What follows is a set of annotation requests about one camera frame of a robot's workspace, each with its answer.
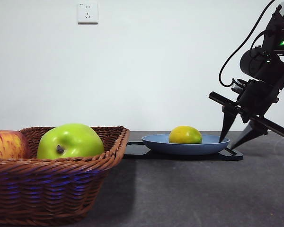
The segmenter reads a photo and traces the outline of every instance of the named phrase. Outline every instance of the apple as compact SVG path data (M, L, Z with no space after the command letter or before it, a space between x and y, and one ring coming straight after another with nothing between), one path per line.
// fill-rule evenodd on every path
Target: apple
M42 136L37 158L90 157L103 152L103 142L91 127L69 123L53 128Z
M30 158L27 139L19 131L0 131L0 159Z

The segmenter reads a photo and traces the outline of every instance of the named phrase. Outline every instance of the white wall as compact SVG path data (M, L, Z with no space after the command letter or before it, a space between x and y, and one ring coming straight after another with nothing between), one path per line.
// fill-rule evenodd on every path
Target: white wall
M76 23L78 2L0 0L0 129L221 129L221 105L208 95L235 101L218 73L268 0L99 0L98 25ZM280 2L230 61L225 83L250 78L240 58ZM266 117L284 126L284 90L279 97ZM232 130L245 126L238 116Z

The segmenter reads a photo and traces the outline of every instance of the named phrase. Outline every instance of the plate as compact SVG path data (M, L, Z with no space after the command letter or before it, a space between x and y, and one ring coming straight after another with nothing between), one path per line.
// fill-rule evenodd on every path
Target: plate
M142 141L149 149L171 155L209 155L224 150L230 140L225 138L219 143L220 136L202 134L202 143L185 144L169 143L169 134L149 135L142 137Z

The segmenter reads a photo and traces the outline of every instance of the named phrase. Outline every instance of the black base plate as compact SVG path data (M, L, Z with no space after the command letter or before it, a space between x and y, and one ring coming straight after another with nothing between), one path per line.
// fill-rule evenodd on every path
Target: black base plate
M149 150L143 142L131 141L126 145L126 159L167 159L167 160L210 160L210 161L240 161L243 154L237 150L226 148L211 155L170 155Z

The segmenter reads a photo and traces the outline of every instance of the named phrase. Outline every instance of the electrical outlet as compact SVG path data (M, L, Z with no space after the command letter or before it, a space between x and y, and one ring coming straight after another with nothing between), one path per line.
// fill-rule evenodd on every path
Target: electrical outlet
M98 24L98 3L84 2L77 6L78 24Z

